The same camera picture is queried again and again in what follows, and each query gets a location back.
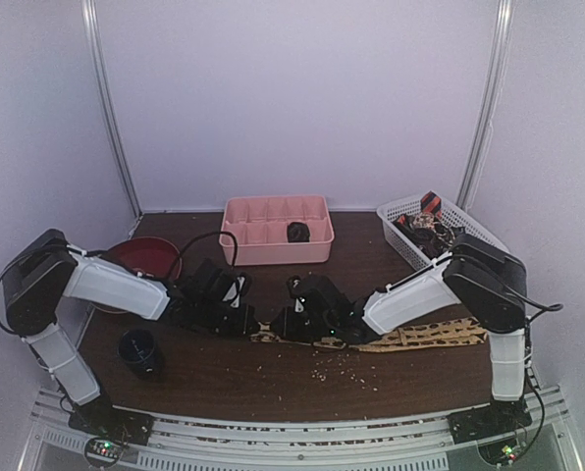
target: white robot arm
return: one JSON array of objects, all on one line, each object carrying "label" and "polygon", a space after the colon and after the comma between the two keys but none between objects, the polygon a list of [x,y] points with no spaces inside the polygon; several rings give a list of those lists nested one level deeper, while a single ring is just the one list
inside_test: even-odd
[{"label": "white robot arm", "polygon": [[1,327],[20,336],[60,384],[74,408],[73,428],[142,444],[152,419],[113,408],[57,321],[60,299],[84,299],[149,321],[164,317],[175,325],[246,336],[259,329],[252,307],[241,303],[248,277],[220,270],[205,260],[178,287],[98,255],[68,244],[57,230],[44,233],[0,277],[9,328]]},{"label": "white robot arm", "polygon": [[472,420],[484,425],[464,436],[477,439],[530,424],[523,399],[530,357],[522,300],[526,270],[512,255],[474,236],[460,235],[451,251],[430,266],[354,302],[327,277],[314,274],[291,278],[289,291],[295,308],[284,309],[271,330],[284,339],[310,343],[324,337],[368,343],[439,308],[464,304],[489,332],[493,384],[492,409],[486,412],[495,409],[489,414],[493,419]]}]

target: brown tabletop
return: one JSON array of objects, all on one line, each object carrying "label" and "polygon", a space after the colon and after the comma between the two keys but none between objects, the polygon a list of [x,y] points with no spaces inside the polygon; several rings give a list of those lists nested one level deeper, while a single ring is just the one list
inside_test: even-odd
[{"label": "brown tabletop", "polygon": [[[323,264],[242,267],[253,277],[247,301],[272,319],[290,302],[292,275],[329,276],[349,299],[398,281],[412,269],[386,244],[374,213],[332,213],[336,239]],[[135,236],[183,245],[220,229],[222,213],[146,215]],[[218,239],[186,255],[189,272],[204,257],[224,264]],[[462,307],[439,310],[414,324],[467,317]],[[150,330],[166,356],[163,381],[138,380],[120,361],[121,334]],[[319,352],[293,344],[251,343],[198,335],[132,314],[97,312],[80,346],[116,404],[167,414],[248,421],[323,421],[400,417],[486,402],[491,394],[487,344],[396,353]]]}]

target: pink plastic tray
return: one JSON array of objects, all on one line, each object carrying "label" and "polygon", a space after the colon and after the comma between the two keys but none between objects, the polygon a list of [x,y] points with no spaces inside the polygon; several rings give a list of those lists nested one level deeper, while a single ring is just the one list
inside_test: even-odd
[{"label": "pink plastic tray", "polygon": [[[294,222],[307,224],[310,242],[288,242],[287,228]],[[312,195],[232,198],[225,207],[222,230],[238,239],[236,265],[325,262],[334,240],[325,198]],[[232,238],[221,235],[219,241],[231,264]]]}]

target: basket contents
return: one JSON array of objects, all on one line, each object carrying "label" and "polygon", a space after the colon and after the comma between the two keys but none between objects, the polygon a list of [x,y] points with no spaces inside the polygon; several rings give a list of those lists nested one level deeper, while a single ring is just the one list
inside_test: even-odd
[{"label": "basket contents", "polygon": [[442,200],[432,191],[421,198],[419,214],[401,214],[393,224],[428,258],[437,258],[448,251],[456,236],[465,232],[465,227],[443,223]]}]

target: black cable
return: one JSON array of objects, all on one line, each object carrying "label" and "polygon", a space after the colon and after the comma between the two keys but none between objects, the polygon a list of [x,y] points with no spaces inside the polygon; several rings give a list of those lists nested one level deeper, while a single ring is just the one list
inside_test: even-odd
[{"label": "black cable", "polygon": [[66,409],[66,407],[64,407],[64,400],[67,400],[68,402],[70,402],[70,399],[66,395],[63,395],[61,397],[61,399],[59,399],[59,408],[61,410],[63,410],[64,412],[66,412],[67,414],[72,414],[73,412],[75,412],[75,408],[73,407],[73,404],[71,402],[70,402],[70,406],[72,407],[72,410],[68,410],[68,409]]},{"label": "black cable", "polygon": [[526,427],[524,427],[522,424],[517,423],[517,427],[521,428],[524,431],[524,440],[523,440],[523,444],[527,444],[528,443],[528,430],[526,429]]},{"label": "black cable", "polygon": [[525,302],[526,304],[530,304],[531,306],[536,307],[537,309],[541,309],[540,312],[538,312],[537,314],[535,314],[534,316],[532,316],[530,318],[529,322],[532,322],[533,320],[535,320],[537,317],[541,316],[545,312],[557,312],[557,311],[561,311],[561,309],[563,308],[563,305],[561,303],[556,303],[556,304],[552,304],[550,306],[546,306],[545,304],[541,304],[537,301],[533,301],[532,299],[525,296],[524,294],[511,288],[500,277],[500,275],[498,275],[496,272],[494,272],[486,263],[482,262],[481,260],[478,260],[475,257],[472,257],[470,255],[454,254],[452,256],[452,258],[457,258],[459,260],[469,260],[473,264],[477,265],[478,267],[482,268],[484,271],[489,273],[489,275],[491,275],[498,283],[500,283],[505,288],[505,290],[507,290],[510,294],[512,294],[513,296],[515,296],[519,300]]},{"label": "black cable", "polygon": [[405,285],[406,283],[408,283],[411,280],[414,280],[417,277],[420,277],[421,275],[423,275],[426,272],[429,272],[430,270],[432,270],[433,268],[437,268],[439,265],[441,265],[442,263],[445,263],[446,261],[450,260],[452,258],[451,255],[447,256],[447,257],[443,257],[441,260],[437,260],[437,264],[436,265],[428,265],[426,267],[423,267],[421,270],[414,272],[411,275],[408,275],[406,278],[404,278],[403,280],[399,280],[397,283],[392,284],[389,287],[389,291],[392,291],[395,288],[399,288],[401,285]]},{"label": "black cable", "polygon": [[179,254],[177,255],[177,257],[175,257],[175,260],[173,261],[173,263],[171,264],[171,267],[168,269],[168,272],[166,273],[166,276],[164,277],[164,279],[169,280],[171,275],[173,274],[173,270],[175,270],[175,267],[177,266],[177,264],[179,263],[179,261],[182,259],[182,257],[184,256],[184,254],[187,252],[187,250],[189,248],[191,248],[195,243],[199,242],[200,240],[203,240],[204,238],[208,238],[211,236],[229,236],[232,238],[232,241],[234,242],[234,255],[232,256],[232,268],[236,267],[236,260],[238,258],[238,239],[236,238],[236,236],[233,233],[230,233],[229,231],[212,231],[211,233],[205,233],[205,234],[201,234],[201,235],[197,235],[196,237],[193,237],[191,240],[189,240],[186,245],[184,245],[182,247],[182,249],[179,251]]},{"label": "black cable", "polygon": [[537,429],[535,436],[530,441],[530,444],[528,444],[528,446],[519,453],[519,455],[514,459],[514,462],[517,462],[517,460],[524,456],[532,447],[532,445],[534,445],[535,442],[537,442],[537,438],[539,438],[539,434],[541,434],[541,430],[544,428],[544,423],[546,422],[546,405],[544,404],[544,400],[541,399],[541,396],[537,392],[537,389],[532,385],[530,379],[527,376],[526,382],[528,383],[528,388],[530,388],[530,391],[532,391],[532,393],[535,394],[535,397],[537,397],[539,405],[541,406],[541,421],[539,422],[539,428]]},{"label": "black cable", "polygon": [[[39,253],[49,253],[49,252],[57,251],[57,250],[68,250],[68,251],[71,251],[74,253],[80,253],[77,250],[74,250],[73,248],[67,247],[65,245],[56,245],[56,244],[44,245],[43,247],[29,250],[28,252],[25,252],[25,253],[18,255],[16,258],[14,258],[11,262],[9,262],[5,266],[3,271],[0,273],[0,284],[2,283],[2,281],[5,278],[5,276],[7,275],[7,273],[9,273],[9,271],[12,268],[14,268],[19,263],[27,260],[29,257],[32,257],[33,255],[37,255]],[[6,332],[9,335],[12,335],[12,336],[16,335],[16,333],[14,331],[12,331],[11,329],[7,328],[1,320],[0,320],[0,329],[2,329],[4,332]]]},{"label": "black cable", "polygon": [[119,259],[118,257],[114,256],[109,250],[91,250],[91,251],[86,252],[84,254],[84,256],[86,258],[98,257],[98,258],[100,258],[102,260],[106,260],[106,261],[108,261],[110,263],[113,263],[114,265],[118,265],[120,268],[122,268],[123,270],[125,270],[129,274],[134,275],[135,277],[138,277],[138,278],[144,278],[144,279],[150,280],[152,282],[164,282],[164,281],[166,281],[165,278],[155,277],[153,275],[148,275],[146,273],[142,273],[142,272],[139,272],[137,270],[134,270],[132,267],[130,267],[129,265],[127,265],[121,259]]}]

